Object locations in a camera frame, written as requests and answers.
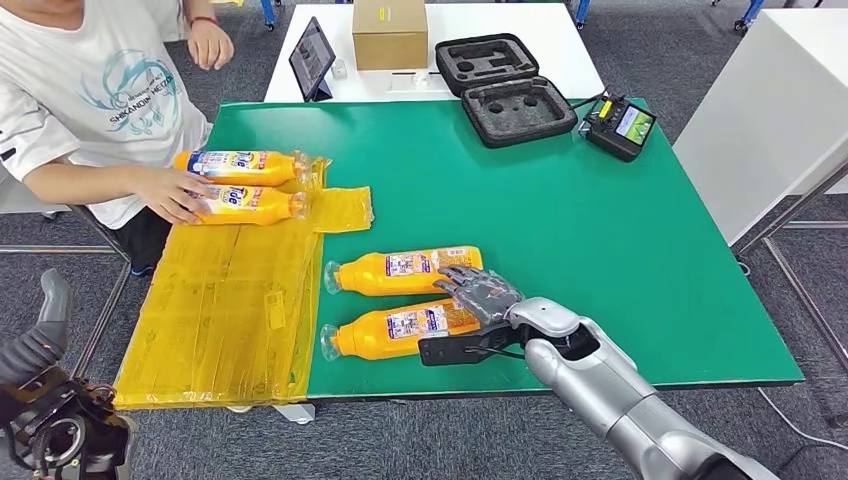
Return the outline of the person's right hand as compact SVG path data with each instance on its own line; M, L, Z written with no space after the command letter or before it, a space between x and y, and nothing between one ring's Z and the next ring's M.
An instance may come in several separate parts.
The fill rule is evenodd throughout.
M145 205L172 224L195 224L209 212L204 203L214 196L208 182L185 171L132 167L128 186Z

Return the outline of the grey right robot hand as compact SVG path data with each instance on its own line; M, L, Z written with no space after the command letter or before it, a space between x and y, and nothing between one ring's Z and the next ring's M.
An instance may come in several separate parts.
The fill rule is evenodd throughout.
M483 326L506 321L511 308L525 299L516 287L492 270L450 265L440 267L438 272L443 279L433 285L448 293Z

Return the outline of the person's left hand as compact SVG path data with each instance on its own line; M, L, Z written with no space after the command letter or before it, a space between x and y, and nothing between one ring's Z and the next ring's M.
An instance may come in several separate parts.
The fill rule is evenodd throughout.
M187 47L194 63L203 70L219 70L234 55L230 36L215 19L208 17L198 17L192 21Z

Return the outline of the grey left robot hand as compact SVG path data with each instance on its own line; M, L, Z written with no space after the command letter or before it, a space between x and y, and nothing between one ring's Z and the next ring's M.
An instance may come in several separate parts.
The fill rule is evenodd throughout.
M68 282L56 269L40 278L44 301L36 323L1 346L1 384L20 387L57 364L67 349L67 324L72 313Z

